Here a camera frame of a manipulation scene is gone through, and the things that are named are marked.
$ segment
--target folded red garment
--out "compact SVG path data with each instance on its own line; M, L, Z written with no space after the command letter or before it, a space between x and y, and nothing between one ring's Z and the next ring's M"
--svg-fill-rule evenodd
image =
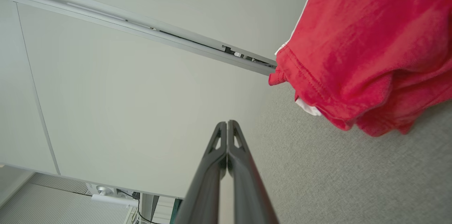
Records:
M335 126L408 133L452 98L452 0L309 0L269 84Z

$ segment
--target white pipe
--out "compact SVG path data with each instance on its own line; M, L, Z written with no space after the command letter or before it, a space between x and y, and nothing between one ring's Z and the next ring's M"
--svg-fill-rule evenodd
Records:
M99 194L94 194L91 197L92 201L96 202L104 202L104 203L111 203L116 205L127 205L138 208L138 200L134 199L125 199L125 198L119 198L119 197L112 197L112 196L102 196Z

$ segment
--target red cloth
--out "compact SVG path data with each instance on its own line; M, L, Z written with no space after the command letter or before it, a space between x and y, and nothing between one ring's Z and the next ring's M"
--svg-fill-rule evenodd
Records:
M335 126L408 133L452 98L452 0L309 0L269 84Z

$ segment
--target black cable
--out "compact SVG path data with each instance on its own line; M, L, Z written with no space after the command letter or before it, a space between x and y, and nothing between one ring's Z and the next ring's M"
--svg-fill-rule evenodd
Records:
M119 189L118 189L118 191L119 191L119 192L122 192L122 193L124 193L124 194L126 194L126 195L128 195L128 196L130 196L130 197L133 197L132 195L130 195L130 194L126 193L126 192L123 192L122 190L119 190ZM157 222L150 221L150 220L146 219L145 217L143 217L143 216L141 215L141 213L140 213L140 200L138 200L138 209L137 209L137 212L138 212L138 214L140 215L140 217L141 217L143 220L145 220L145 221L147 221L147 222L149 222L149 223L152 223L152 224L160 224L160 223L157 223Z

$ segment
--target white cylinder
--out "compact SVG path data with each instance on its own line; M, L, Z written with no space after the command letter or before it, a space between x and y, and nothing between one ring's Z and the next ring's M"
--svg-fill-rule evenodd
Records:
M128 205L128 206L138 208L138 200L134 200L134 199L125 199L125 198L119 198L119 197L102 196L99 194L94 194L91 197L91 200L97 201L97 202L111 203L111 204L116 204L116 205Z

